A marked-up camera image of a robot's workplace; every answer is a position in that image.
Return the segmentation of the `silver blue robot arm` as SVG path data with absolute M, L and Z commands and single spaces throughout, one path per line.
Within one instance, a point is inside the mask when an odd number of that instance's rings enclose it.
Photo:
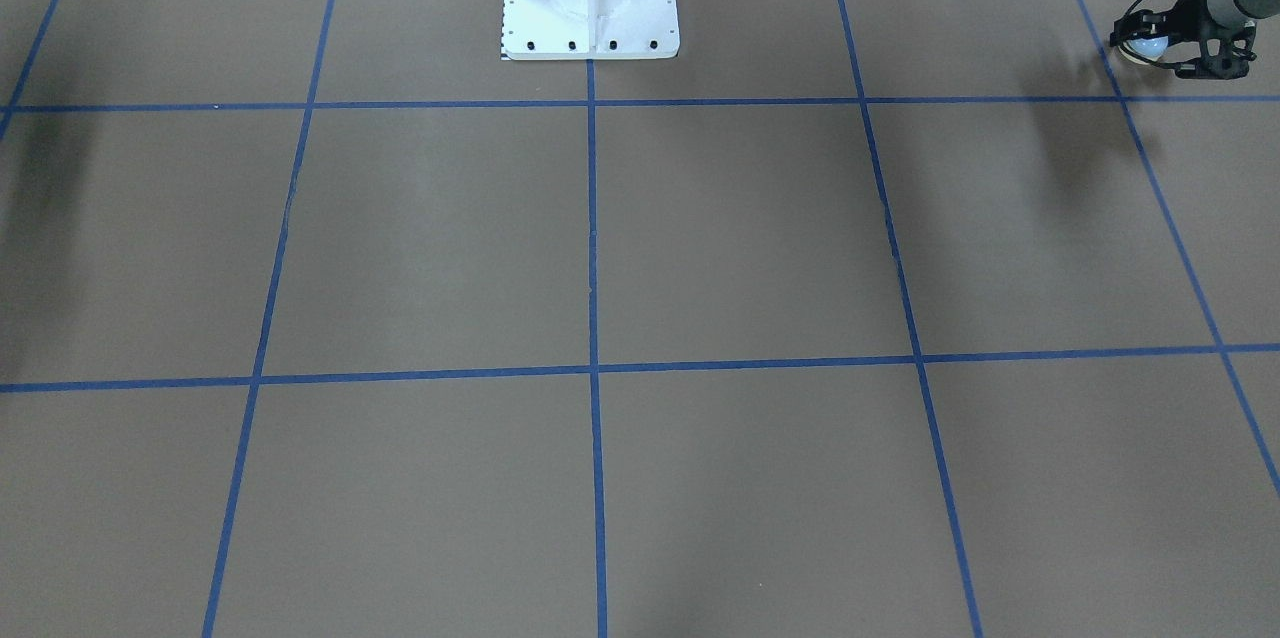
M 1176 0 L 1171 8 L 1144 9 L 1147 0 L 1134 0 L 1114 22 L 1108 46 L 1130 53 L 1135 60 L 1156 59 L 1138 51 L 1143 44 L 1166 49 L 1194 45 L 1210 55 L 1212 47 L 1229 58 L 1249 60 L 1256 26 L 1277 15 L 1279 0 Z

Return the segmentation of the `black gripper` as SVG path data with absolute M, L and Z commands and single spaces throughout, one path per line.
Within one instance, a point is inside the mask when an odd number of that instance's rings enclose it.
M 1110 46 L 1165 36 L 1170 44 L 1198 44 L 1215 27 L 1207 0 L 1176 0 L 1167 12 L 1137 10 L 1114 22 Z

